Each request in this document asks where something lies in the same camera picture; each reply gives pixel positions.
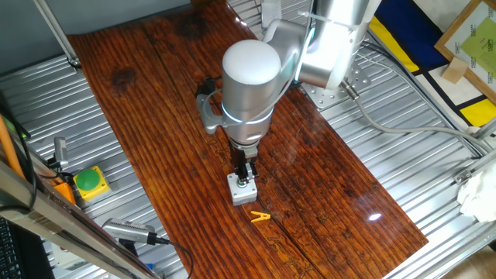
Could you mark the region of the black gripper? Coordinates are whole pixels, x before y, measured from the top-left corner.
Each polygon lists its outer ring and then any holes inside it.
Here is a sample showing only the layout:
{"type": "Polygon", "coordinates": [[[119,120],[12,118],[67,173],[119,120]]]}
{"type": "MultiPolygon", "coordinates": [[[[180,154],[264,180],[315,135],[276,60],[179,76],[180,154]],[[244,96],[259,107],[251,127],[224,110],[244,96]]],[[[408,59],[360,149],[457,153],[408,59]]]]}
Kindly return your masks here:
{"type": "Polygon", "coordinates": [[[245,184],[254,182],[259,176],[254,164],[258,158],[258,142],[249,145],[231,142],[230,149],[231,161],[236,163],[234,168],[238,181],[245,184]]]}

